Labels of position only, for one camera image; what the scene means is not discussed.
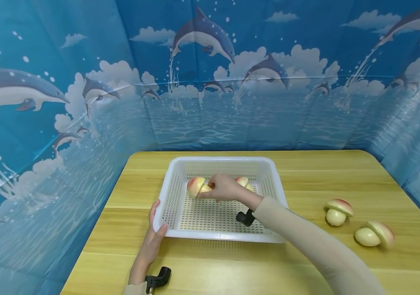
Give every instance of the mushroom cap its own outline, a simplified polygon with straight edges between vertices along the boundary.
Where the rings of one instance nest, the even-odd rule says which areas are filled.
[[[352,206],[348,202],[344,201],[343,199],[328,200],[327,203],[325,204],[325,208],[335,209],[337,211],[340,211],[346,214],[347,217],[353,217],[354,215]]]
[[[194,177],[187,183],[187,192],[191,198],[195,198],[205,183],[204,177]]]
[[[385,224],[378,221],[368,221],[363,227],[371,229],[379,237],[381,245],[385,248],[391,248],[395,243],[395,234]]]
[[[243,176],[243,177],[238,177],[237,179],[235,179],[235,181],[241,184],[243,187],[246,187],[247,183],[249,182],[249,179]]]

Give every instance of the pink mushroom cap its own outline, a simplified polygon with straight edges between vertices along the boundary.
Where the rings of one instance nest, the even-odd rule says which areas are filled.
[[[354,210],[352,206],[343,199],[331,199],[325,204],[325,208],[335,209],[346,214],[347,217],[353,217]]]
[[[371,229],[380,239],[380,243],[385,248],[391,248],[395,243],[395,234],[390,227],[378,221],[368,221],[363,227]]]

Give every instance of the black grip handle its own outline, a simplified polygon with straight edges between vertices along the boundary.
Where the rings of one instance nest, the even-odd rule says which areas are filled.
[[[159,272],[159,275],[157,277],[155,276],[146,276],[146,282],[148,283],[148,288],[146,289],[146,293],[149,294],[150,288],[159,288],[164,285],[167,285],[167,283],[170,280],[170,273],[172,271],[169,267],[161,267],[161,271]]]
[[[247,227],[250,227],[255,219],[256,218],[253,216],[251,209],[248,209],[246,214],[244,214],[244,212],[239,212],[238,215],[236,215],[236,221]]]

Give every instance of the fabric backdrop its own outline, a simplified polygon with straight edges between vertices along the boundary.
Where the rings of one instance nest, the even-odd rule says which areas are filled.
[[[362,149],[420,208],[420,0],[0,0],[0,294],[58,294],[139,150]]]

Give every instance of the basket mesh bottom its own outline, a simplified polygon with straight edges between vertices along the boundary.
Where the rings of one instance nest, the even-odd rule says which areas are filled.
[[[186,193],[179,229],[262,234],[264,227],[259,221],[254,220],[250,227],[236,221],[240,211],[246,213],[247,207],[239,202],[216,203],[215,200],[190,198]]]

